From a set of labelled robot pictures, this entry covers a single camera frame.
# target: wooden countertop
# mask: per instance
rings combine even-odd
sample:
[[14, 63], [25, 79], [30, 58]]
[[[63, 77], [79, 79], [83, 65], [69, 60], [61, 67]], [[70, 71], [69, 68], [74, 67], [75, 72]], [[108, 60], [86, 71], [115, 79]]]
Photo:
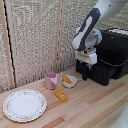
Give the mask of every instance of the wooden countertop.
[[[74, 88], [67, 89], [62, 86], [61, 78], [64, 75], [73, 75], [78, 79]], [[41, 117], [27, 123], [8, 119], [2, 107], [4, 100], [11, 93], [22, 89], [41, 92], [48, 103]], [[68, 101], [59, 101], [54, 95], [56, 90], [66, 94]], [[109, 128], [127, 101], [128, 75], [118, 80], [111, 79], [108, 86], [102, 86], [90, 79], [83, 81], [81, 74], [71, 69], [58, 74], [55, 90], [46, 89], [43, 79], [0, 94], [0, 128]]]

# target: black appliance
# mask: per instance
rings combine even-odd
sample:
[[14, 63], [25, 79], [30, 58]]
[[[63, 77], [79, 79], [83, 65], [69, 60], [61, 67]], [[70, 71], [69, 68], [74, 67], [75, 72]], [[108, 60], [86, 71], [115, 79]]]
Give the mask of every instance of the black appliance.
[[82, 74], [83, 80], [90, 78], [106, 86], [109, 79], [118, 79], [128, 73], [128, 36], [101, 31], [102, 42], [96, 45], [97, 63], [89, 69], [84, 62], [76, 61], [76, 71]]

